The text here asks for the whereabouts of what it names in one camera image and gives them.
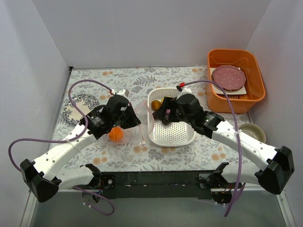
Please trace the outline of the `clear zip top bag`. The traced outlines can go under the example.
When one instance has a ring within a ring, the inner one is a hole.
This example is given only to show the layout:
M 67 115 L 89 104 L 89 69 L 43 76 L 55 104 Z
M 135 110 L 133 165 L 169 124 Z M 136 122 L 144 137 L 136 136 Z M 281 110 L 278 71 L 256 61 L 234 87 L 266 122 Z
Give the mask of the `clear zip top bag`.
M 108 134 L 106 134 L 99 139 L 98 143 L 101 145 L 108 145 L 112 147 L 124 145 L 145 145 L 149 138 L 149 135 L 153 132 L 155 125 L 152 110 L 148 107 L 147 100 L 144 100 L 134 107 L 134 112 L 141 121 L 141 124 L 130 129 L 121 128 L 124 133 L 124 138 L 121 142 L 112 142 L 109 139 Z

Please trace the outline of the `orange fruit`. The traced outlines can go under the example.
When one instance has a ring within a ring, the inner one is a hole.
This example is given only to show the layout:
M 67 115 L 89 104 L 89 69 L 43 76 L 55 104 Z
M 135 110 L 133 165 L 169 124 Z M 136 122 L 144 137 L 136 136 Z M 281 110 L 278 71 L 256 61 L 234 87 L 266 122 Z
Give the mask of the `orange fruit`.
M 123 130 L 120 127 L 114 127 L 108 134 L 108 137 L 112 142 L 121 142 L 124 138 Z

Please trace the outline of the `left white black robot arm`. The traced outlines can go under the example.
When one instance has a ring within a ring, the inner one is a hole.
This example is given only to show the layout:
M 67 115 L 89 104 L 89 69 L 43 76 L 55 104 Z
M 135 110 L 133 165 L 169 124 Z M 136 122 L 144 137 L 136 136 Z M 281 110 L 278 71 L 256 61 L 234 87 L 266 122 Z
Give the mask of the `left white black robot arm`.
M 129 129 L 141 124 L 125 95 L 115 94 L 106 105 L 101 105 L 87 114 L 60 145 L 42 156 L 20 164 L 24 182 L 39 202 L 51 199 L 59 190 L 83 185 L 96 189 L 101 184 L 101 172 L 92 164 L 64 171 L 62 167 L 88 145 L 96 142 L 112 128 Z

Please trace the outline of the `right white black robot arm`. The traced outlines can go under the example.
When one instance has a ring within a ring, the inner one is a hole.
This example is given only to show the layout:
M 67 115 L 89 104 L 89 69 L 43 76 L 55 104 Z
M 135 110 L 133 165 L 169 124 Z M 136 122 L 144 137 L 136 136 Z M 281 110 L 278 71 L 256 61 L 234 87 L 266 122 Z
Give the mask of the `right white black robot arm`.
M 289 148 L 276 148 L 237 132 L 236 127 L 220 115 L 203 110 L 193 94 L 165 97 L 153 117 L 165 125 L 185 122 L 198 134 L 234 149 L 254 164 L 241 169 L 227 162 L 220 164 L 209 176 L 209 183 L 220 188 L 241 182 L 258 184 L 272 194 L 280 194 L 294 173 L 293 155 Z

